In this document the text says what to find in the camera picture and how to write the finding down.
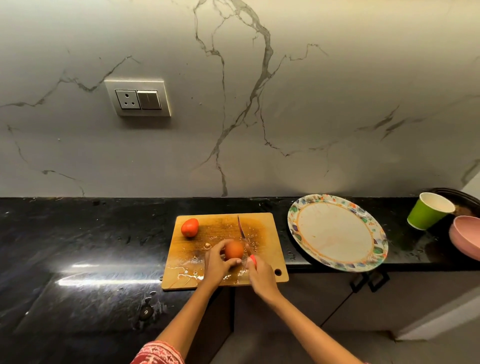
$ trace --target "paper plate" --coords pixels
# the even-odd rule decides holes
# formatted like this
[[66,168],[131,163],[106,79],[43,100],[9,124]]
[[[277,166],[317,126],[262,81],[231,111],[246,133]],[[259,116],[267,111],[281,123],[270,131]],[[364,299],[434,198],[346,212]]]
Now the paper plate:
[[372,215],[341,197],[310,194],[288,210],[288,226],[297,243],[326,266],[366,272],[388,253],[384,230]]

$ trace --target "tiled floor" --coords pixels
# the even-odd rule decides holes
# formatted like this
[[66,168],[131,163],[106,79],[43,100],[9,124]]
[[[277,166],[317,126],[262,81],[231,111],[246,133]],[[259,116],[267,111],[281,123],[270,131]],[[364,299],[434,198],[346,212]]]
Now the tiled floor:
[[[372,364],[473,364],[480,362],[480,318],[431,341],[394,342],[384,333],[338,332],[332,336]],[[212,364],[313,363],[289,333],[237,330]]]

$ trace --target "black countertop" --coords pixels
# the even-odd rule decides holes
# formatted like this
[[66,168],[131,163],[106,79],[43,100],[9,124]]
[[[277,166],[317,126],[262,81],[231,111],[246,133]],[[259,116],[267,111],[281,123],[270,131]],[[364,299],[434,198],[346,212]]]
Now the black countertop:
[[[415,198],[349,199],[387,234],[383,270],[480,270],[451,244],[450,218],[431,232],[406,223]],[[0,199],[0,363],[129,363],[192,294],[159,287],[178,215],[271,212],[289,272],[333,272],[290,236],[295,200]],[[155,313],[143,322],[146,299]]]

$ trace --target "red patterned sleeve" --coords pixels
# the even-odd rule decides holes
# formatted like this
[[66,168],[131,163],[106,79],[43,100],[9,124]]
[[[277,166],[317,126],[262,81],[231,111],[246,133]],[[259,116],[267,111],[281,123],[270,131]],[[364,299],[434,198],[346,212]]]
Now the red patterned sleeve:
[[151,341],[138,352],[131,364],[185,364],[180,353],[163,341]]

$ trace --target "cutting board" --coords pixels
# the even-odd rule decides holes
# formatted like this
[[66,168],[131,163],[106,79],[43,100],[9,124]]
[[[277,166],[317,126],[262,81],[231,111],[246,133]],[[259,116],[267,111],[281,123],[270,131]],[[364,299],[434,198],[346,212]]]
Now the cutting board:
[[[277,282],[287,282],[287,267],[271,213],[192,215],[177,217],[162,288],[164,290],[195,288],[204,277],[205,252],[223,239],[241,240],[237,216],[240,216],[243,231],[253,253],[272,266],[276,272]],[[185,238],[180,229],[190,218],[196,218],[200,226],[195,237]],[[248,270],[244,266],[246,260],[247,254],[244,253],[242,265],[232,268],[220,286],[249,285]]]

